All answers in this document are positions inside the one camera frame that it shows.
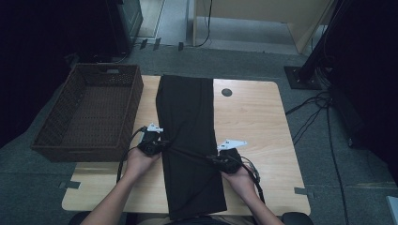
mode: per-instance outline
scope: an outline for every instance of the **black pants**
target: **black pants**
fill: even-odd
[[[226,210],[222,177],[207,155],[217,155],[213,80],[163,76],[156,106],[170,219],[193,218]]]

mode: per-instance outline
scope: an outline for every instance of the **black cable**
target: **black cable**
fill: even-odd
[[[137,135],[138,132],[143,131],[144,128],[145,128],[145,127],[141,127],[141,128],[139,128],[139,129],[135,130],[135,132],[131,135],[131,138],[130,138],[129,143],[131,143],[132,140],[134,139],[135,135]],[[131,149],[133,149],[133,148],[134,148],[134,147],[132,147],[132,148],[126,148],[126,150],[123,152],[123,156],[122,156],[122,158],[120,159],[120,162],[119,162],[119,168],[117,169],[117,178],[116,178],[116,182],[119,182],[120,177],[121,177],[121,174],[122,174],[123,162],[124,162],[124,160],[126,160],[128,152],[129,152]]]
[[[246,157],[241,157],[241,158],[244,158],[244,159],[246,159],[246,160],[249,162],[251,168],[253,169],[253,173],[254,173],[254,176],[255,176],[255,180],[256,180],[257,182],[260,182],[260,178],[261,178],[261,177],[260,177],[260,173],[258,173],[257,168],[255,168],[254,164],[253,164],[248,158],[246,158]]]
[[[300,105],[294,107],[294,108],[291,109],[291,110],[286,111],[284,114],[285,114],[285,115],[288,115],[288,114],[293,113],[293,112],[295,112],[296,110],[300,109],[301,107],[303,107],[303,106],[306,105],[306,104],[314,103],[314,102],[317,102],[317,101],[319,101],[319,100],[322,100],[323,98],[320,97],[320,96],[321,96],[321,95],[324,95],[324,94],[327,94],[327,93],[328,93],[328,92],[321,92],[321,93],[317,94],[315,97],[309,97],[309,98],[306,99],[303,103],[301,103]]]
[[[304,135],[304,133],[307,131],[307,129],[310,127],[310,125],[314,123],[316,117],[319,115],[319,113],[320,113],[323,109],[324,109],[324,107],[320,107],[319,110],[318,110],[316,113],[314,113],[314,114],[312,114],[312,115],[310,116],[310,118],[313,117],[313,116],[314,116],[314,118],[313,118],[313,121],[311,121],[310,124],[308,124],[307,127],[305,127],[305,125],[307,125],[307,123],[308,123],[308,121],[310,120],[310,118],[309,118],[309,120],[307,120],[307,122],[304,124],[304,126],[301,127],[301,128],[299,129],[298,133],[295,135],[295,137],[293,138],[293,140],[295,140],[296,136],[299,134],[299,132],[302,130],[302,128],[305,127],[304,131],[301,132],[300,136],[299,136],[298,139],[295,141],[294,145],[296,145],[296,144],[299,142],[299,140],[301,139],[301,137]]]
[[[211,35],[210,35],[210,23],[209,23],[209,21],[206,19],[206,17],[205,17],[204,19],[205,19],[205,25],[206,25],[206,28],[207,28],[208,39],[210,40],[210,43],[208,44],[208,46],[210,46],[211,43],[213,43],[213,40],[211,39]]]
[[[323,83],[327,88],[330,87],[328,76],[326,75],[325,69],[323,67],[317,67],[315,69],[315,75],[318,77],[319,81],[321,81],[321,83]]]
[[[327,106],[330,104],[330,102],[331,102],[330,97],[322,97],[322,95],[325,95],[328,93],[329,92],[320,92],[315,97],[309,97],[303,103],[301,103],[300,105],[294,107],[293,109],[291,109],[285,113],[286,115],[293,113],[296,110],[300,109],[301,107],[303,107],[304,105],[309,104],[309,103],[315,103],[319,108],[315,113],[310,115],[310,117],[307,119],[307,121],[304,123],[304,125],[301,126],[301,128],[298,130],[296,135],[292,138],[292,140],[294,141],[297,138],[297,136],[300,134],[300,132],[304,129],[301,132],[301,134],[299,135],[298,139],[295,140],[294,145],[296,145],[299,142],[299,140],[302,138],[304,133],[307,131],[308,127],[314,123],[316,117],[319,115],[319,113],[322,111],[322,109],[326,109]]]
[[[246,165],[242,164],[242,167],[248,172],[249,176],[253,180],[255,187],[257,188],[258,195],[260,196],[260,200],[263,203],[266,203],[266,200],[264,199],[264,194],[263,194],[263,189],[260,186],[260,183],[255,179],[253,172],[251,172]]]
[[[212,6],[213,6],[213,0],[210,1],[210,10],[208,11],[207,37],[206,37],[205,41],[202,44],[195,46],[197,48],[203,46],[207,42],[208,38],[210,37],[210,19],[211,19],[211,8],[212,8]]]
[[[338,166],[337,166],[336,156],[335,156],[334,147],[333,147],[333,141],[332,141],[332,138],[331,138],[331,127],[330,127],[329,106],[327,107],[327,120],[328,120],[328,134],[329,134],[329,145],[330,145],[331,157],[333,158],[334,169],[336,170],[337,179],[339,180],[340,191],[341,191],[341,193],[342,193],[342,201],[343,201],[343,208],[344,208],[345,224],[346,224],[346,225],[349,225],[348,213],[347,213],[347,206],[346,206],[346,203],[345,203],[345,194],[344,194],[344,188],[343,188],[343,181],[342,181],[342,177],[341,177],[340,172],[339,172],[339,168],[338,168]]]
[[[101,63],[101,62],[96,62],[96,63],[97,63],[97,64],[119,64],[119,63],[121,63],[123,60],[126,59],[126,57],[127,57],[128,54],[129,54],[128,52],[124,52],[123,58],[120,59],[120,60],[118,60],[118,61],[109,62],[109,63]]]
[[[321,64],[322,59],[319,59],[318,62],[316,63],[316,69],[315,72],[317,73],[317,75],[319,75],[318,77],[320,77],[321,79],[323,79],[324,81],[327,81],[329,83],[329,71],[326,70],[325,67],[323,67],[323,65]]]

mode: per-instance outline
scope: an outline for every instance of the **floor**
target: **floor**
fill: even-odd
[[[183,42],[192,45],[193,1],[141,0],[144,23],[139,39],[154,42],[161,38],[161,44],[177,46]],[[198,18],[197,44],[207,37],[208,18]],[[290,36],[287,24],[283,22],[259,22],[235,19],[211,18],[211,32],[202,48],[235,50],[244,52],[299,54]],[[303,53],[309,55],[320,39],[325,27],[318,28],[312,44]]]

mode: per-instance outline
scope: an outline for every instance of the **wicker basket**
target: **wicker basket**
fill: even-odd
[[[76,65],[31,148],[50,161],[119,161],[143,88],[138,66]]]

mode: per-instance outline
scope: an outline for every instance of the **person's left hand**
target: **person's left hand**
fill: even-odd
[[[159,158],[161,154],[152,157],[145,155],[139,148],[133,148],[129,151],[127,158],[127,168],[124,176],[142,176],[150,166]]]

